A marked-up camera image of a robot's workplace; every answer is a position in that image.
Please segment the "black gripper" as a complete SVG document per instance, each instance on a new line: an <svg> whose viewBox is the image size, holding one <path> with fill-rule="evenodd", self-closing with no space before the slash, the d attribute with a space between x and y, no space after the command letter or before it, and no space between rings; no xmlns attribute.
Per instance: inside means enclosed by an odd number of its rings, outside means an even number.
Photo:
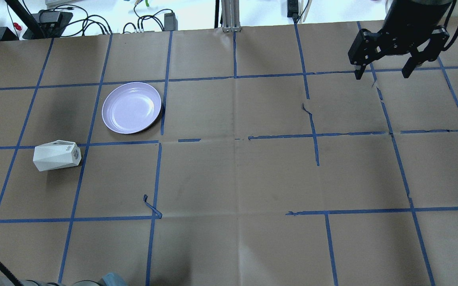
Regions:
<svg viewBox="0 0 458 286"><path fill-rule="evenodd" d="M347 56L355 66L354 76L361 80L365 68L387 56L406 56L402 76L408 79L413 71L426 62L435 61L446 49L450 34L442 24L420 27L415 23L400 23L393 27L384 23L377 31L361 26Z"/></svg>

